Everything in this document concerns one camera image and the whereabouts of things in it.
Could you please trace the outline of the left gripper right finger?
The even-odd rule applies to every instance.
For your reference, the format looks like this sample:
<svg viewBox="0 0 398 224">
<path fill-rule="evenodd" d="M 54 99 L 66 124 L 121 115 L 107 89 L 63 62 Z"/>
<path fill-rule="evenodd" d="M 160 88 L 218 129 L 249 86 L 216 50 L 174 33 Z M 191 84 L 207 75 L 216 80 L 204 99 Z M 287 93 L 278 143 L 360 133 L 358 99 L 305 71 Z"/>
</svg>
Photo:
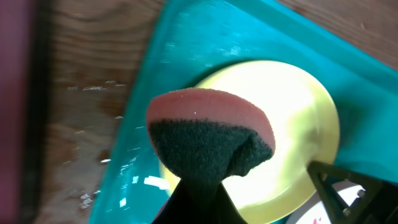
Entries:
<svg viewBox="0 0 398 224">
<path fill-rule="evenodd" d="M 397 184 L 313 161 L 307 172 L 333 224 L 397 224 Z"/>
</svg>

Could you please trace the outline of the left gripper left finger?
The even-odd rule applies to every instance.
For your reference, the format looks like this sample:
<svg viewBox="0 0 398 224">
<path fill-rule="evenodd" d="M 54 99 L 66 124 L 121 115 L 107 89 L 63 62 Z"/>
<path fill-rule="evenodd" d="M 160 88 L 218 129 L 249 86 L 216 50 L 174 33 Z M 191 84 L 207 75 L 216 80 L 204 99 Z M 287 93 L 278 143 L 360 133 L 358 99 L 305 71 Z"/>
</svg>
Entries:
<svg viewBox="0 0 398 224">
<path fill-rule="evenodd" d="M 180 182 L 159 210 L 152 224 L 246 224 L 223 184 L 218 184 L 210 203 L 194 202 L 184 182 Z"/>
</svg>

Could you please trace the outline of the red sponge with dark scourer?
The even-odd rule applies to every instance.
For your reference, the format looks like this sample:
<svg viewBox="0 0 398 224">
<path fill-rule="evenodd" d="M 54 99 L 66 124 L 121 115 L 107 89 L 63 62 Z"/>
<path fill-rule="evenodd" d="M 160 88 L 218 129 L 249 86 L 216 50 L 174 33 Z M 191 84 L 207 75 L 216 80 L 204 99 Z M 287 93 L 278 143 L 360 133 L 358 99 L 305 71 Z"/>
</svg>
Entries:
<svg viewBox="0 0 398 224">
<path fill-rule="evenodd" d="M 224 91 L 187 88 L 157 96 L 146 123 L 158 158 L 199 199 L 212 198 L 225 178 L 244 177 L 275 151 L 265 113 Z"/>
</svg>

